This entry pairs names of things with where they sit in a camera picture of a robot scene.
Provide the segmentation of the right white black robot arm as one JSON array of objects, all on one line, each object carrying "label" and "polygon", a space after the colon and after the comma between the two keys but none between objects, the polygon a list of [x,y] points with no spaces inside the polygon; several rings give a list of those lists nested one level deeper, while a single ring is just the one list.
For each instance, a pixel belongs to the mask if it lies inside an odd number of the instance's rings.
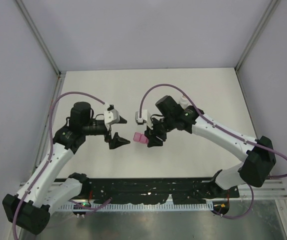
[{"label": "right white black robot arm", "polygon": [[265,136],[256,139],[225,129],[187,100],[176,102],[170,95],[158,100],[155,106],[160,112],[157,118],[142,108],[136,116],[138,124],[146,124],[144,135],[149,148],[163,146],[167,133],[178,130],[203,137],[240,161],[231,168],[217,171],[208,182],[210,193],[215,197],[223,196],[237,185],[260,188],[276,164],[272,141]]}]

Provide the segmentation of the pink weekly pill organizer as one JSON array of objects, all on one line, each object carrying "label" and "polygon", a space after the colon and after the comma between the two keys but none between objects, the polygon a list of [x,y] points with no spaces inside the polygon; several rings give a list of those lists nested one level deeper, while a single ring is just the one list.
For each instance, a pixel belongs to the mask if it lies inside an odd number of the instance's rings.
[{"label": "pink weekly pill organizer", "polygon": [[147,145],[149,142],[148,138],[143,133],[140,132],[134,133],[133,141],[144,145]]}]

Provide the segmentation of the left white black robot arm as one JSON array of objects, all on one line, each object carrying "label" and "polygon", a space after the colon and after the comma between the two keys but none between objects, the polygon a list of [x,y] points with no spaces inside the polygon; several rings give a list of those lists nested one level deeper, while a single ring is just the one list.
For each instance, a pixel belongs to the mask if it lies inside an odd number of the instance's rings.
[{"label": "left white black robot arm", "polygon": [[2,205],[15,235],[20,227],[34,235],[47,226],[51,215],[73,197],[85,199],[90,195],[90,184],[85,174],[73,173],[63,184],[50,190],[56,177],[71,160],[87,136],[103,136],[109,149],[128,145],[129,140],[111,133],[113,124],[127,120],[111,104],[104,106],[103,119],[97,120],[88,102],[76,102],[65,125],[52,138],[49,153],[41,161],[26,184],[15,194],[7,194]]}]

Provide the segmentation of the white pill bottle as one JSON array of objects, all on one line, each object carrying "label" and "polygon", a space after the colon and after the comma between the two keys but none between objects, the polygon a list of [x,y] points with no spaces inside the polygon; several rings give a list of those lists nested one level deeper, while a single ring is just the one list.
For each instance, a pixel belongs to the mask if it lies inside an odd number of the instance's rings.
[{"label": "white pill bottle", "polygon": [[190,102],[185,95],[182,95],[178,103],[185,110],[189,106]]}]

